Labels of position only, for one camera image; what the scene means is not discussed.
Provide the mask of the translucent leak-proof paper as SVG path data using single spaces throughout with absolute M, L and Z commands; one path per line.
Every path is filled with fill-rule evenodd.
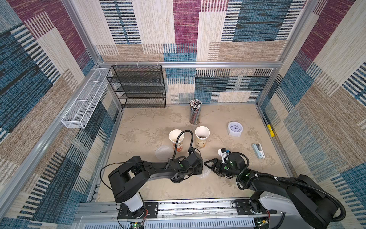
M 207 167 L 206 165 L 203 165 L 203 171 L 202 174 L 199 175 L 200 178 L 206 178 L 211 173 L 211 169 Z
M 155 156 L 160 161 L 167 161 L 169 158 L 173 156 L 174 149 L 171 146 L 160 146 L 155 151 Z

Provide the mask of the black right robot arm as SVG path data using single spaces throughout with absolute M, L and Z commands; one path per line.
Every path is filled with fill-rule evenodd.
M 249 204 L 255 213 L 277 210 L 298 215 L 315 229 L 325 229 L 346 217 L 343 204 L 310 177 L 278 177 L 252 170 L 249 164 L 248 157 L 239 152 L 204 162 L 218 176 L 234 178 L 240 190 L 254 191 Z

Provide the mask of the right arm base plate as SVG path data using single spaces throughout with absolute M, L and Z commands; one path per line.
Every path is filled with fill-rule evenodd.
M 231 203 L 231 207 L 237 211 L 238 215 L 272 215 L 276 210 L 265 209 L 259 200 L 236 199 Z

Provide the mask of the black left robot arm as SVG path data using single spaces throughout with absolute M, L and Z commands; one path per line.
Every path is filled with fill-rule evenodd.
M 142 160 L 140 156 L 134 156 L 113 170 L 108 179 L 115 202 L 126 206 L 132 214 L 140 216 L 147 210 L 139 193 L 145 183 L 150 180 L 169 179 L 178 184 L 193 175 L 201 175 L 204 162 L 201 154 L 193 147 L 193 132 L 182 131 L 178 138 L 185 133 L 191 134 L 187 157 L 176 157 L 177 147 L 174 147 L 173 156 L 167 162 L 153 163 Z

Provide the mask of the beige patterned paper cup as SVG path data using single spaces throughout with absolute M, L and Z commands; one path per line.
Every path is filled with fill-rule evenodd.
M 204 148 L 210 136 L 210 130 L 205 126 L 199 126 L 195 130 L 195 143 L 198 148 Z

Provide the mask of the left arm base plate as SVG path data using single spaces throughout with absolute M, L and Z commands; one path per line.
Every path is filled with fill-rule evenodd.
M 148 219 L 157 218 L 159 210 L 158 202 L 145 202 L 144 206 L 132 213 L 125 204 L 121 204 L 118 212 L 118 219 L 142 219 L 144 217 Z

